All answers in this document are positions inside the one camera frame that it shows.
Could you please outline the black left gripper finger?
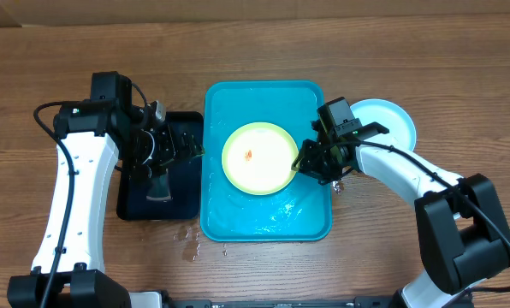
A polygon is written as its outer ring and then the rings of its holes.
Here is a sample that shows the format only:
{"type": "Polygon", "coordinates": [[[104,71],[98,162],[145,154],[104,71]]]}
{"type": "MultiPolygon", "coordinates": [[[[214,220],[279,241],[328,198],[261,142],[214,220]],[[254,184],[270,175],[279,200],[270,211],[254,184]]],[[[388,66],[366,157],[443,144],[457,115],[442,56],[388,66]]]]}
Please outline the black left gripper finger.
{"type": "Polygon", "coordinates": [[[137,165],[133,167],[133,181],[136,184],[143,186],[144,188],[149,189],[151,178],[158,177],[160,175],[165,175],[166,173],[158,173],[152,170],[148,165],[137,165]]]}
{"type": "Polygon", "coordinates": [[[184,132],[181,135],[179,158],[184,160],[202,157],[205,154],[204,147],[194,138],[191,133],[184,132]]]}

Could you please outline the green scrubbing sponge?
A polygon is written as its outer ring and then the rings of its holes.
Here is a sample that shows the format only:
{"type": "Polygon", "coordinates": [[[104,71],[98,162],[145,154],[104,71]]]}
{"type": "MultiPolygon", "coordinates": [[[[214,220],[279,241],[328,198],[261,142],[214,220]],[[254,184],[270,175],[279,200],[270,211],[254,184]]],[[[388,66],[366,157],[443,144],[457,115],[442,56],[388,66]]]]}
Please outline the green scrubbing sponge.
{"type": "Polygon", "coordinates": [[[146,199],[150,201],[168,201],[171,199],[169,177],[167,174],[151,178],[146,199]]]}

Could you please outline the yellow plate with small stain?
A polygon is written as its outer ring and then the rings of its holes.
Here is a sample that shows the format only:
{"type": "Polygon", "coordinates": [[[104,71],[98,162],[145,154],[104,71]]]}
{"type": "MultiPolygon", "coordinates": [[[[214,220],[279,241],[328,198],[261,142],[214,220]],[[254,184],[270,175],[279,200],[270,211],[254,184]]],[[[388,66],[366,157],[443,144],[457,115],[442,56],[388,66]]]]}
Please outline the yellow plate with small stain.
{"type": "Polygon", "coordinates": [[[299,149],[282,127],[252,122],[236,129],[222,148],[222,169],[228,181],[256,196],[277,193],[294,178],[299,149]]]}

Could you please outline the light blue plate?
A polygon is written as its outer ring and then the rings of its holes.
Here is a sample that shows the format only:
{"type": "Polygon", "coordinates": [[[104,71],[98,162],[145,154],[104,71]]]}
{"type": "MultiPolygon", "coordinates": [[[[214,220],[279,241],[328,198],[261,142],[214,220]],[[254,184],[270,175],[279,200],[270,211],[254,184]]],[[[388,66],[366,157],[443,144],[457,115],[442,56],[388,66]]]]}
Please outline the light blue plate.
{"type": "Polygon", "coordinates": [[[404,148],[414,151],[417,131],[412,118],[397,104],[368,98],[351,106],[353,115],[364,125],[377,122],[385,126],[404,148]]]}

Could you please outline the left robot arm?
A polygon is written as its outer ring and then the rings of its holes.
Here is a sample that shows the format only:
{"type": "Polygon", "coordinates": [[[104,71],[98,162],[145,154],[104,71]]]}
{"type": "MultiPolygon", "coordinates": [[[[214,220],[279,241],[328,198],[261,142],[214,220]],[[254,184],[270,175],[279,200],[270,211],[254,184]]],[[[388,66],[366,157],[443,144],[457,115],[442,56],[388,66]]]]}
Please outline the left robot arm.
{"type": "Polygon", "coordinates": [[[128,77],[92,76],[89,98],[62,101],[48,135],[57,173],[44,239],[27,275],[9,280],[13,307],[172,306],[164,291],[130,292],[104,267],[110,180],[120,175],[117,215],[126,221],[186,220],[200,209],[203,116],[133,103],[128,77]]]}

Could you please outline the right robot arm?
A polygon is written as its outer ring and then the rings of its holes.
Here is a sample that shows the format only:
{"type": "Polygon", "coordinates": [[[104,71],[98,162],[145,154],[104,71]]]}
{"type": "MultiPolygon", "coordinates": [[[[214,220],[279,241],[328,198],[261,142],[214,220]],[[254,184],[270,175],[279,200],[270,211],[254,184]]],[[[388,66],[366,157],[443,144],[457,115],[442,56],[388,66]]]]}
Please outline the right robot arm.
{"type": "Polygon", "coordinates": [[[292,169],[326,185],[368,175],[415,211],[423,272],[387,307],[471,307],[474,293],[510,293],[510,228],[492,181],[463,177],[414,153],[416,128],[397,104],[336,98],[317,109],[317,138],[292,169]]]}

